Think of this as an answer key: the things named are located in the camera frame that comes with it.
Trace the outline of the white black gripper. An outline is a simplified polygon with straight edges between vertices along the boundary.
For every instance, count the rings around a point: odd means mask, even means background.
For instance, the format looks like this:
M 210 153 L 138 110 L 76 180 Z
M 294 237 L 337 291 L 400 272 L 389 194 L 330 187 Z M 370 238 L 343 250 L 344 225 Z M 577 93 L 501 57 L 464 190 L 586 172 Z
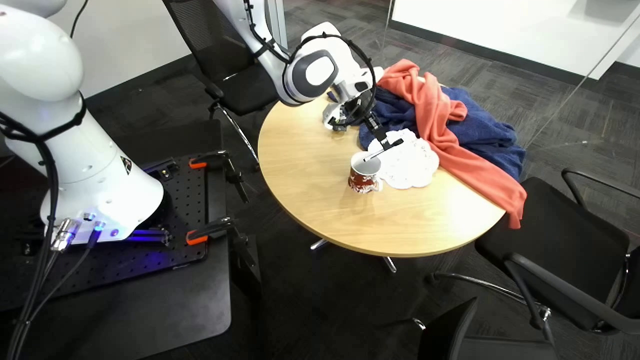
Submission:
M 357 127 L 359 143 L 387 139 L 387 130 L 370 116 L 372 86 L 366 81 L 339 83 L 328 91 L 328 107 L 323 110 L 323 125 L 327 130 L 346 130 Z

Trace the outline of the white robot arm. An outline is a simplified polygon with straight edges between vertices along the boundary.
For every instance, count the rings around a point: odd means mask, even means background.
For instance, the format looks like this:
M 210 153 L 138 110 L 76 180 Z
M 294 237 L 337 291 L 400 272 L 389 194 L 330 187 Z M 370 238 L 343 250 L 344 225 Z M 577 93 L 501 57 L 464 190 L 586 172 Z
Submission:
M 119 242 L 159 210 L 165 187 L 133 162 L 87 108 L 81 51 L 51 20 L 65 3 L 0 4 L 3 136 L 51 182 L 40 206 L 48 245 Z M 269 29 L 264 0 L 197 4 L 230 25 L 281 102 L 303 107 L 327 93 L 343 107 L 372 102 L 383 72 L 332 25 L 311 29 L 288 52 Z

